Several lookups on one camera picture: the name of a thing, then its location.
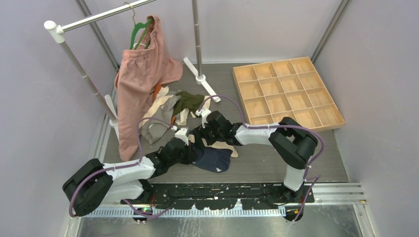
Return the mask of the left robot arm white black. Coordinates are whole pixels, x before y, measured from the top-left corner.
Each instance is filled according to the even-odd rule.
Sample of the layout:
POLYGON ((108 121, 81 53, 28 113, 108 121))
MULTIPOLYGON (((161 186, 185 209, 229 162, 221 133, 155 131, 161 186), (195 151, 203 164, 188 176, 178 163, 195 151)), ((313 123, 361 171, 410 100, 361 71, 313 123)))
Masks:
POLYGON ((157 151, 140 159, 120 163, 101 163, 93 158, 86 162, 62 186, 70 202, 69 215, 82 217, 93 212, 104 201, 135 199, 146 204, 152 191, 142 185, 161 176, 175 164, 192 164, 197 159, 191 144, 172 138, 157 151))

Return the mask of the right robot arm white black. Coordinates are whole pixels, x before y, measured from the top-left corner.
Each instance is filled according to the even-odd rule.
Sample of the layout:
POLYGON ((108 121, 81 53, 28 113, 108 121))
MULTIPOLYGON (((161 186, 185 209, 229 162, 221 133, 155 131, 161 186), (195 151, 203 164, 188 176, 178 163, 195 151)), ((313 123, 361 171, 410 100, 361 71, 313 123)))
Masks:
POLYGON ((283 198, 295 202, 301 197, 308 168, 320 155, 315 150, 319 145, 324 146, 317 132, 301 126, 291 117, 284 117, 278 123, 250 125, 231 123, 219 111, 201 110, 200 113, 202 123, 192 130, 197 144, 224 142, 231 146, 273 147, 287 165, 282 182, 283 198))

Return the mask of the navy underwear cream waistband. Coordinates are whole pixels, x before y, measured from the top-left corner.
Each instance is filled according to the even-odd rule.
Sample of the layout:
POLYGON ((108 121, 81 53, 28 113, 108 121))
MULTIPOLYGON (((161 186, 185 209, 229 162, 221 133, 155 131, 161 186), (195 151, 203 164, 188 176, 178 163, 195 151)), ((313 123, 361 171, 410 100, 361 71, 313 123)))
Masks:
POLYGON ((207 141, 202 138, 202 142, 199 143, 192 131, 188 139, 193 151, 192 164, 200 169, 214 173, 225 172, 229 169, 231 158, 238 157, 237 150, 226 142, 216 141, 208 145, 207 141))

